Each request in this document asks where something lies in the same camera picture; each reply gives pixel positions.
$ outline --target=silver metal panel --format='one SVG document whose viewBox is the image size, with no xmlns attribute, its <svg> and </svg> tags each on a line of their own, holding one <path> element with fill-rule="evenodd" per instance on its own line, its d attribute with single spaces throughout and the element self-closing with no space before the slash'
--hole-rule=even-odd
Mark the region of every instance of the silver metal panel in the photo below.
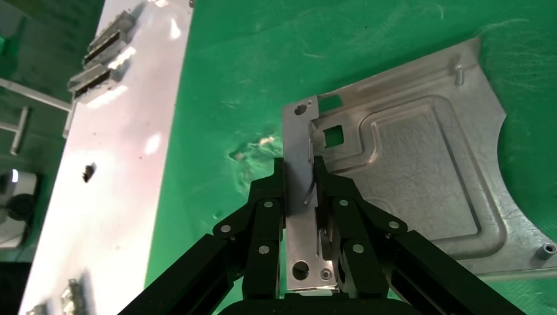
<svg viewBox="0 0 557 315">
<path fill-rule="evenodd" d="M 367 201 L 475 274 L 555 275 L 556 258 L 535 256 L 550 240 L 501 178 L 497 140 L 505 113 L 478 64 L 479 46 L 472 39 L 318 96 L 340 97 L 342 106 L 312 121 L 313 149 L 330 172 L 354 179 Z M 344 143 L 326 148 L 324 132 L 339 125 Z"/>
<path fill-rule="evenodd" d="M 117 314 L 145 286 L 152 232 L 192 10 L 106 0 L 99 29 L 145 6 L 130 67 L 105 103 L 76 106 L 19 314 L 48 305 L 77 279 L 90 314 Z M 86 165 L 97 170 L 88 183 Z"/>
</svg>

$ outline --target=round hole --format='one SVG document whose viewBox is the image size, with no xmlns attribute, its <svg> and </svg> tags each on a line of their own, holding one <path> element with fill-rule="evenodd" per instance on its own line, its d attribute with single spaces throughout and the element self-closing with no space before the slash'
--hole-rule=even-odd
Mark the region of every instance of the round hole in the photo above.
<svg viewBox="0 0 557 315">
<path fill-rule="evenodd" d="M 305 261 L 298 261 L 292 267 L 292 275 L 295 279 L 300 281 L 306 279 L 307 275 L 309 275 L 309 266 Z"/>
<path fill-rule="evenodd" d="M 305 104 L 298 105 L 298 107 L 296 107 L 296 109 L 294 110 L 294 113 L 296 115 L 302 115 L 303 113 L 305 113 L 306 109 L 307 109 L 307 106 Z"/>
<path fill-rule="evenodd" d="M 546 250 L 548 253 L 552 253 L 552 254 L 553 254 L 553 253 L 555 253 L 555 251 L 557 251 L 557 248 L 555 248 L 555 245 L 553 245 L 553 244 L 545 244 L 545 250 Z"/>
</svg>

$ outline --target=square hole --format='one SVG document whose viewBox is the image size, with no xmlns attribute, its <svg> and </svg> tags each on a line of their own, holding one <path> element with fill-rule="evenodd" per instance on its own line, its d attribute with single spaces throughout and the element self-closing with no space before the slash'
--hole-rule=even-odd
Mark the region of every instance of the square hole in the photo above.
<svg viewBox="0 0 557 315">
<path fill-rule="evenodd" d="M 342 132 L 342 126 L 334 126 L 329 129 L 325 129 L 325 148 L 332 148 L 334 146 L 339 146 L 344 143 L 344 134 Z"/>
</svg>

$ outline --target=black mount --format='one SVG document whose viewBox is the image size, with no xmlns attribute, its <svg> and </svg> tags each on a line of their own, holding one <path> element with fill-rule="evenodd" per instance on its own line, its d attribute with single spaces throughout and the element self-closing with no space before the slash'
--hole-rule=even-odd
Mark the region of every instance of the black mount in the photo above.
<svg viewBox="0 0 557 315">
<path fill-rule="evenodd" d="M 315 157 L 317 221 L 327 226 L 338 293 L 279 299 L 284 161 L 252 182 L 248 202 L 213 228 L 120 314 L 211 314 L 244 277 L 243 301 L 221 314 L 524 314 L 401 219 L 369 204 Z M 387 299 L 391 287 L 407 303 Z"/>
</svg>

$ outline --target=green table surface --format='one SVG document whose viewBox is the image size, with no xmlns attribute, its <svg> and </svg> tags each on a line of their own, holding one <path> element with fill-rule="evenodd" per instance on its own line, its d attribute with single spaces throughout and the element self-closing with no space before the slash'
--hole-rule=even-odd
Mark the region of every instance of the green table surface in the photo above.
<svg viewBox="0 0 557 315">
<path fill-rule="evenodd" d="M 555 0 L 203 0 L 189 36 L 146 285 L 271 173 L 285 104 L 475 36 L 507 113 L 503 179 L 557 240 Z M 557 280 L 489 284 L 528 314 L 557 314 Z M 223 305 L 240 297 L 236 285 Z"/>
</svg>

